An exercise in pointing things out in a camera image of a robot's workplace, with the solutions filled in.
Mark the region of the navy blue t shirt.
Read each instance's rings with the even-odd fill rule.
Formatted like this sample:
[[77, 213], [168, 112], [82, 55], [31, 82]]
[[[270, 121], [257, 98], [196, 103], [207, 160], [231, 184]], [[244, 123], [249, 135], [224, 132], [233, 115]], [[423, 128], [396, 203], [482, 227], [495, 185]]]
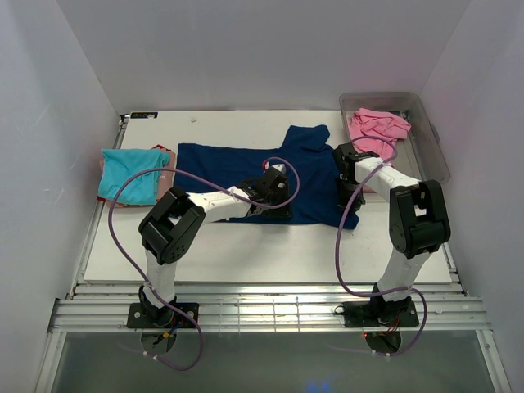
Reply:
[[291, 202], [291, 217], [275, 219], [256, 215], [231, 219], [239, 224], [326, 224], [339, 225], [343, 209], [338, 206], [339, 171], [333, 148], [327, 145], [330, 136], [325, 124], [314, 127], [292, 125], [280, 147], [249, 149], [212, 147], [196, 143], [180, 143], [176, 167], [212, 183], [228, 188], [263, 173], [263, 162], [277, 156], [290, 162], [299, 177], [289, 176], [291, 190], [300, 189]]

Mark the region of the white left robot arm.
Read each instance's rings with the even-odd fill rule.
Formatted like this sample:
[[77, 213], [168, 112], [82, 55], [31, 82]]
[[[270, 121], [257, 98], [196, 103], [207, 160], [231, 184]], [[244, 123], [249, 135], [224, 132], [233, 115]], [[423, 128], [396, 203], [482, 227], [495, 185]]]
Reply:
[[259, 178], [249, 179], [226, 191], [186, 193], [172, 187], [142, 220], [138, 231], [147, 257], [149, 283], [139, 290], [144, 316], [156, 327], [174, 316], [174, 280], [178, 261], [187, 254], [201, 226], [229, 219], [269, 213], [291, 216], [291, 208], [274, 210], [290, 197], [286, 166], [270, 166]]

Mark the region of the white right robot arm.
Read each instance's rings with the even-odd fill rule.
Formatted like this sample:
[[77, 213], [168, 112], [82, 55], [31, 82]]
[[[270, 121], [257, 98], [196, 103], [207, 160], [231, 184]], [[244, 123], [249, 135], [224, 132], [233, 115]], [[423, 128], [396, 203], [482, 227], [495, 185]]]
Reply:
[[418, 320], [411, 295], [423, 264], [451, 235], [442, 187], [436, 180], [418, 180], [392, 167], [370, 151], [358, 153], [351, 143], [333, 152], [342, 215], [358, 211], [365, 186], [389, 204], [392, 252], [384, 274], [370, 292], [356, 293], [340, 314], [348, 328], [415, 328]]

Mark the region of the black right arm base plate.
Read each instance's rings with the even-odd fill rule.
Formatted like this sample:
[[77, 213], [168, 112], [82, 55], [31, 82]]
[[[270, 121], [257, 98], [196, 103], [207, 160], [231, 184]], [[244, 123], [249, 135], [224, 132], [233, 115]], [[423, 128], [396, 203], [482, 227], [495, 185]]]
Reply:
[[347, 301], [338, 305], [334, 314], [343, 317], [346, 328], [415, 328], [419, 325], [411, 300], [387, 302], [385, 305]]

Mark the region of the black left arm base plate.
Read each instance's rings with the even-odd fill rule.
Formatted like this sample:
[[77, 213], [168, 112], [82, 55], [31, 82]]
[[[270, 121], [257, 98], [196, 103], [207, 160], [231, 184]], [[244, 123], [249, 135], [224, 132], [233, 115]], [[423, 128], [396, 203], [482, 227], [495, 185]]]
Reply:
[[158, 315], [153, 316], [140, 303], [132, 303], [129, 307], [126, 327], [131, 329], [165, 329], [194, 328], [195, 324], [180, 313], [168, 307], [163, 307]]

